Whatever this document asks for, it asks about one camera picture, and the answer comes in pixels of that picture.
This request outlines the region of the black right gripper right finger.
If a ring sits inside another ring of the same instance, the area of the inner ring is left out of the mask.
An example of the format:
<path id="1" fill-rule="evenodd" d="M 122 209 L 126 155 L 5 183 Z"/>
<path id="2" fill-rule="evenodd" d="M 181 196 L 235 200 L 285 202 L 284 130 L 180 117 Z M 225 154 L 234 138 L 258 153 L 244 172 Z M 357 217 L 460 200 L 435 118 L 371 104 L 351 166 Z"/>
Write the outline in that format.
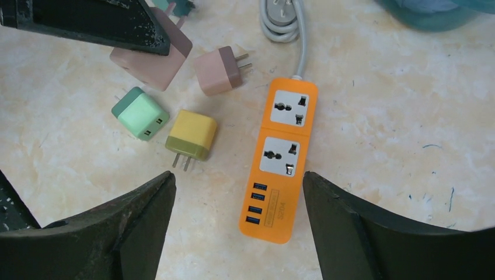
<path id="1" fill-rule="evenodd" d="M 355 196 L 315 172 L 303 190 L 324 279 L 493 279 L 494 229 L 429 225 Z"/>

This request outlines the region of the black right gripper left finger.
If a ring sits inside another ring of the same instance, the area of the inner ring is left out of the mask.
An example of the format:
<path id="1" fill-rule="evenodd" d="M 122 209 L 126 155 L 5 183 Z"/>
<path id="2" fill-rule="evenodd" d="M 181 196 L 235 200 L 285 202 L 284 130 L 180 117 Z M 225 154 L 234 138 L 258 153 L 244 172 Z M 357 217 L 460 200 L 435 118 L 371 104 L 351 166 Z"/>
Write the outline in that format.
<path id="1" fill-rule="evenodd" d="M 1 232 L 1 278 L 155 279 L 175 195 L 166 171 L 40 229 Z"/>

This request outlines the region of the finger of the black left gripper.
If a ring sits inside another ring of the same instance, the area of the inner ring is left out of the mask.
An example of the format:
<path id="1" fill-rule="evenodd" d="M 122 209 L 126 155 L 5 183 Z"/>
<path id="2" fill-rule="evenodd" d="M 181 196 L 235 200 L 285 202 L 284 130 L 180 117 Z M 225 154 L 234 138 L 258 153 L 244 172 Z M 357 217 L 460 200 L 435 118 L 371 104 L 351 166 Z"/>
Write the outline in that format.
<path id="1" fill-rule="evenodd" d="M 1 232 L 40 229 L 38 221 L 1 171 Z"/>
<path id="2" fill-rule="evenodd" d="M 140 0 L 3 0 L 1 25 L 144 53 L 170 51 L 169 36 Z"/>

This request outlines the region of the pink plug adapter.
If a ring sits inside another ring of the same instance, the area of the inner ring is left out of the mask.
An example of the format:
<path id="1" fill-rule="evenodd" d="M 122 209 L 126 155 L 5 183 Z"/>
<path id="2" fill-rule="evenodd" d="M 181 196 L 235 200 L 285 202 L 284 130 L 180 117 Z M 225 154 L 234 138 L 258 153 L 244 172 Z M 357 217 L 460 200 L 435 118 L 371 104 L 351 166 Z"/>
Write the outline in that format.
<path id="1" fill-rule="evenodd" d="M 213 96 L 242 86 L 241 68 L 252 63 L 239 66 L 238 62 L 248 57 L 248 53 L 236 56 L 228 45 L 195 58 L 194 69 L 202 92 Z"/>
<path id="2" fill-rule="evenodd" d="M 174 23 L 169 15 L 176 7 L 176 2 L 170 3 L 166 10 L 153 7 L 151 10 L 157 16 L 161 26 L 170 38 L 170 51 L 167 56 L 114 48 L 110 60 L 123 68 L 130 75 L 145 85 L 158 91 L 165 91 L 189 56 L 193 43 L 180 30 L 185 21 L 182 16 Z"/>

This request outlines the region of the orange power strip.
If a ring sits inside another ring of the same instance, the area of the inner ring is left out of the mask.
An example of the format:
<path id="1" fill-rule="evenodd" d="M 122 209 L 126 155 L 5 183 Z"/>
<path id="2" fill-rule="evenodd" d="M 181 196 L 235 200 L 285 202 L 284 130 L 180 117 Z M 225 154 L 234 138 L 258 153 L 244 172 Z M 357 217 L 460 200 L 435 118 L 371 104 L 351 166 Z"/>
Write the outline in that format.
<path id="1" fill-rule="evenodd" d="M 317 101 L 318 87 L 300 76 L 271 82 L 238 223 L 244 235 L 291 238 Z"/>

